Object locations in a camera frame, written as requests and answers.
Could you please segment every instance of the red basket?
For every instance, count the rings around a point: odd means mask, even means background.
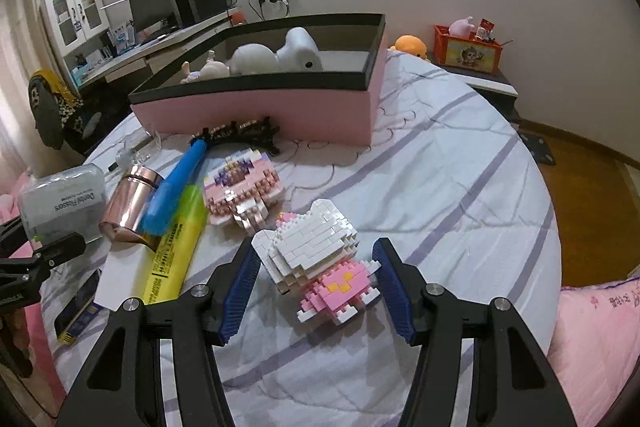
[[[449,35],[447,26],[434,26],[433,54],[439,66],[452,66],[482,73],[498,74],[502,46],[498,42],[460,39]]]

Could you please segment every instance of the computer monitor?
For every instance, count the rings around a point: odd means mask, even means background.
[[[176,25],[171,0],[129,0],[129,6],[137,32],[163,20],[168,20],[168,26]]]

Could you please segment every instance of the white cabinet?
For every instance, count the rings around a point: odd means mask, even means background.
[[[88,40],[109,29],[109,21],[104,10],[101,10],[102,0],[75,0],[78,17],[82,24],[82,31]]]
[[[44,0],[49,38],[62,57],[109,29],[102,6],[102,0]]]

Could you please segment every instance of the yellow highlighter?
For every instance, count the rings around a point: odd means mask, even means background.
[[[171,227],[162,236],[156,250],[143,296],[145,304],[178,298],[193,251],[206,222],[207,209],[200,188],[188,185],[180,196]]]

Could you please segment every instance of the pink storage box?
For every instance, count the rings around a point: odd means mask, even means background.
[[[321,52],[322,72],[233,76],[179,84],[214,49],[227,60],[236,48],[258,42],[272,50],[295,26],[309,31]],[[205,127],[270,116],[281,136],[357,146],[371,143],[385,71],[385,17],[331,14],[240,25],[219,32],[159,71],[130,95],[146,130],[197,134]]]

